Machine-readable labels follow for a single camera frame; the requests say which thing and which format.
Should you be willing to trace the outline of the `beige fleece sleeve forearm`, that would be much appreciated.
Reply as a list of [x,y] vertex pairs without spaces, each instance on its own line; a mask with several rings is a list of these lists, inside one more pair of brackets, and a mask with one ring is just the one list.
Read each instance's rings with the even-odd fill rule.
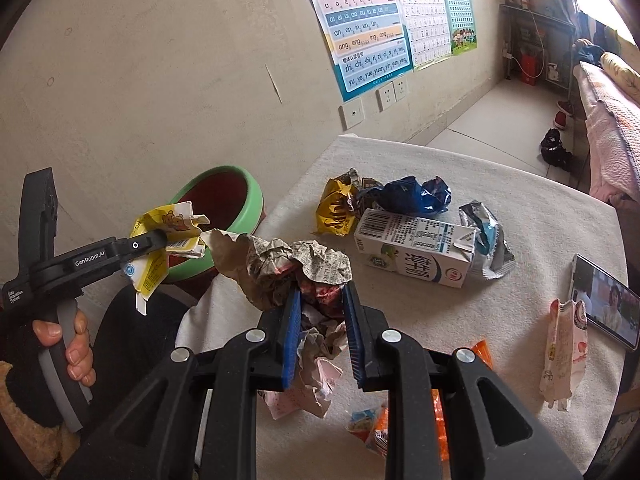
[[32,464],[46,479],[56,479],[80,447],[80,437],[61,425],[46,428],[30,419],[12,400],[8,375],[12,365],[1,362],[1,416]]

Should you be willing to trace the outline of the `left hand in black glove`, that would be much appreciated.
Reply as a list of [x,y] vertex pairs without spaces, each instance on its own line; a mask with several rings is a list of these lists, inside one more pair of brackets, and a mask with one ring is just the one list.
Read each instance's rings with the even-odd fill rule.
[[[35,320],[32,329],[43,347],[49,348],[63,338],[63,329],[56,323]],[[66,370],[68,376],[85,387],[92,387],[96,382],[96,371],[93,368],[93,352],[90,348],[88,321],[84,312],[77,309],[74,317],[74,336],[65,350]]]

